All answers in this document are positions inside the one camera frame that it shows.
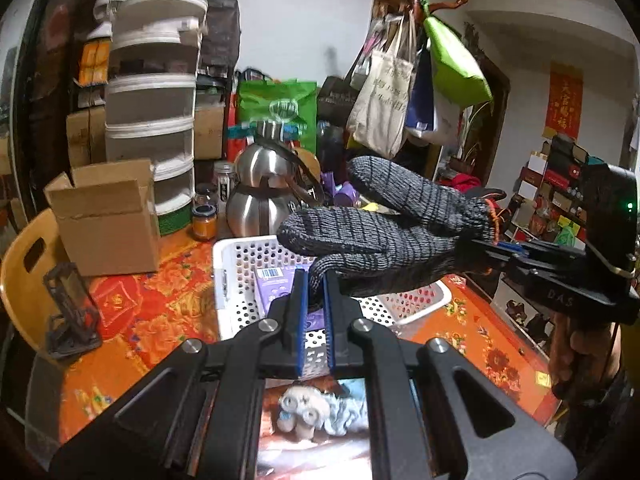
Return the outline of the person's right hand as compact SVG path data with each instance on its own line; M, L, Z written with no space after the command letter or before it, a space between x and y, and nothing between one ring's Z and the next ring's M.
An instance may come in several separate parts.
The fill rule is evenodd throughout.
M562 313L553 315L549 375L554 396L570 403L599 402L620 371L620 329L608 324L582 330Z

